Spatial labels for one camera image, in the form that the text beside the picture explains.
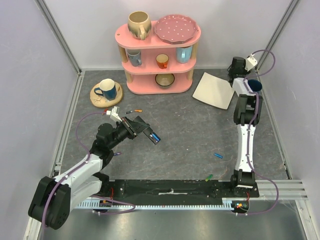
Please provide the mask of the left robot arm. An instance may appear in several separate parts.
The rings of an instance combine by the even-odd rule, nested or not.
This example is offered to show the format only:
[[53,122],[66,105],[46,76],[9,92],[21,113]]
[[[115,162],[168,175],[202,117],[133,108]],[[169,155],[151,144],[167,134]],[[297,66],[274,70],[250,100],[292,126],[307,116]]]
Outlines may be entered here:
[[137,116],[122,117],[113,127],[101,124],[85,157],[56,177],[43,177],[35,190],[28,216],[54,230],[67,220],[70,212],[90,196],[106,196],[110,191],[109,177],[101,173],[114,157],[113,148],[125,139],[133,140],[144,133],[155,145],[160,137],[150,125]]

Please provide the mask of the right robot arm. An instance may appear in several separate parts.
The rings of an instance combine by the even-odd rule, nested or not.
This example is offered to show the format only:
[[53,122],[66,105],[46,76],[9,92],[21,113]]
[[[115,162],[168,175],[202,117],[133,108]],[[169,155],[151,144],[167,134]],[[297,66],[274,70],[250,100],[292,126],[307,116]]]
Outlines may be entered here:
[[260,121],[262,97],[254,93],[246,76],[258,64],[254,54],[234,57],[228,68],[229,82],[237,94],[233,122],[238,132],[237,161],[230,179],[229,191],[235,197],[242,196],[256,184],[253,165],[253,143],[256,125]]

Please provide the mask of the black remote control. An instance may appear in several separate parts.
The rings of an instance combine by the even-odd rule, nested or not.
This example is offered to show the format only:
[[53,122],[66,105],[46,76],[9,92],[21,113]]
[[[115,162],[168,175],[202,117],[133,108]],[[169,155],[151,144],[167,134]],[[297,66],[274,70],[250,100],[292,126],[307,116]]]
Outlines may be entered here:
[[[133,120],[133,122],[135,124],[134,128],[138,134],[144,133],[149,138],[149,140],[151,140],[155,145],[157,145],[161,141],[161,138],[153,131],[150,124],[146,123],[140,116],[137,116]],[[155,139],[151,136],[151,134],[156,134],[160,138],[160,141],[156,142]]]

